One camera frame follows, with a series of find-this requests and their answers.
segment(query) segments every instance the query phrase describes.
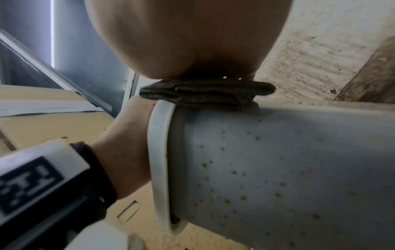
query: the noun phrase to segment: qr code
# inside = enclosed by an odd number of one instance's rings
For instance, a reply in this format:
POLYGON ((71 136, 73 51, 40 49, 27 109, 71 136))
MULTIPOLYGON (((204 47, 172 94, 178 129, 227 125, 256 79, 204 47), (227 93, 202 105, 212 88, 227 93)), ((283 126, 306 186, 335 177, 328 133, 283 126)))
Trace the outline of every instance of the qr code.
POLYGON ((30 161, 0 176, 0 210, 9 215, 63 179, 44 157, 30 161))

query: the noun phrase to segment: dark folded cloth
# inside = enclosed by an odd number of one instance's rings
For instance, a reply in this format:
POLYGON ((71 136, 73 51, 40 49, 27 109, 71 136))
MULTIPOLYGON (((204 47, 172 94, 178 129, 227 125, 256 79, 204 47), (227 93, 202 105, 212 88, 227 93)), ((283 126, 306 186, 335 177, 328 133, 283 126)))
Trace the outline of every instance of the dark folded cloth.
POLYGON ((270 83, 247 80, 162 80, 141 88, 140 96, 185 107, 240 110, 255 96, 267 96, 275 90, 270 83))

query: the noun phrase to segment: white plastic duct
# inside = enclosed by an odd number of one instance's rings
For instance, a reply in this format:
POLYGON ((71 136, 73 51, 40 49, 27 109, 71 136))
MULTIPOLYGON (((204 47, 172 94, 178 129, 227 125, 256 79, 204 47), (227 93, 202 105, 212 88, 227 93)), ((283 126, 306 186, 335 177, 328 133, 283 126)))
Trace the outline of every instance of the white plastic duct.
POLYGON ((255 249, 395 249, 395 112, 159 101, 148 145, 173 234, 190 222, 255 249))

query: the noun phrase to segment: cloth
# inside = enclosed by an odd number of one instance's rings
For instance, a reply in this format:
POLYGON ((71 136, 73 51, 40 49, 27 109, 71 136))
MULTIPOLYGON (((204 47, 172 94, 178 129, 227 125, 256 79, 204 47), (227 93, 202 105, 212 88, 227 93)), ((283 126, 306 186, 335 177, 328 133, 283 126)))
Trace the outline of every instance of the cloth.
POLYGON ((266 82, 233 79, 162 80, 140 89, 140 96, 179 106, 240 110, 255 96, 267 96, 276 87, 266 82))

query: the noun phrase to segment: black wrist strap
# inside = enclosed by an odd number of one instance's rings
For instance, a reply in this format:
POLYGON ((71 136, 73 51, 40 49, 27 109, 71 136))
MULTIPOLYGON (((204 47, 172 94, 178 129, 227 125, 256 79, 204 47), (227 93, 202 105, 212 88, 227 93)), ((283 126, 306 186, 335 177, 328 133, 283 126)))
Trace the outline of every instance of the black wrist strap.
POLYGON ((115 189, 91 147, 84 142, 70 143, 70 146, 91 167, 87 170, 87 182, 99 199, 107 208, 114 204, 117 200, 115 189))

